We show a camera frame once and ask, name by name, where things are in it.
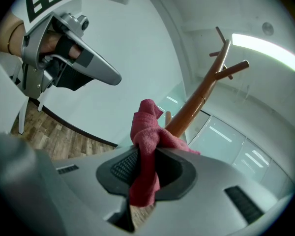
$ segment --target wooden floor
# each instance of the wooden floor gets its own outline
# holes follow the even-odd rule
[[[63,126],[29,101],[25,116],[23,134],[18,132],[16,118],[11,134],[27,141],[33,149],[45,150],[52,160],[101,154],[115,148],[87,138]],[[131,216],[135,228],[141,226],[152,213],[154,205],[146,208],[131,206]]]

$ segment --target pink towel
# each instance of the pink towel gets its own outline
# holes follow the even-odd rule
[[[158,125],[157,119],[163,114],[152,100],[143,100],[139,111],[134,113],[130,137],[134,145],[139,146],[141,172],[130,187],[130,204],[146,207],[154,203],[155,192],[160,189],[155,172],[155,149],[178,148],[195,154],[181,139],[173,136]]]

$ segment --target wooden coat rack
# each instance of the wooden coat rack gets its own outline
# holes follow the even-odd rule
[[[229,68],[225,66],[224,63],[231,41],[229,39],[225,40],[219,27],[216,27],[216,30],[222,39],[223,47],[221,51],[209,54],[210,57],[217,57],[204,77],[204,80],[173,119],[171,119],[171,113],[166,112],[165,128],[176,137],[180,137],[197,116],[198,112],[212,93],[218,80],[226,77],[229,77],[229,79],[232,80],[233,74],[249,67],[249,63],[246,60]]]

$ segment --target black grille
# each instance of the black grille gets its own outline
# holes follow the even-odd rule
[[[76,166],[76,165],[70,165],[70,166],[67,166],[65,168],[61,168],[61,169],[58,169],[58,173],[61,175],[61,174],[64,174],[64,173],[68,173],[70,171],[75,171],[77,170],[79,167]]]
[[[227,188],[224,191],[248,224],[255,222],[264,214],[238,186]]]
[[[134,152],[111,168],[111,173],[119,180],[131,185],[138,175],[138,152]]]

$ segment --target white ceiling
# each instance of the white ceiling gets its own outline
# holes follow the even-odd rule
[[[192,78],[203,77],[213,63],[210,52],[219,51],[222,42],[215,30],[219,26],[226,38],[241,33],[275,43],[295,54],[295,24],[279,0],[170,0],[168,12],[176,21],[182,38],[191,37],[188,49]],[[262,24],[269,22],[274,34],[266,36]],[[252,50],[231,46],[226,65],[248,60],[250,67],[221,82],[240,89],[266,103],[295,127],[295,72],[286,65]]]

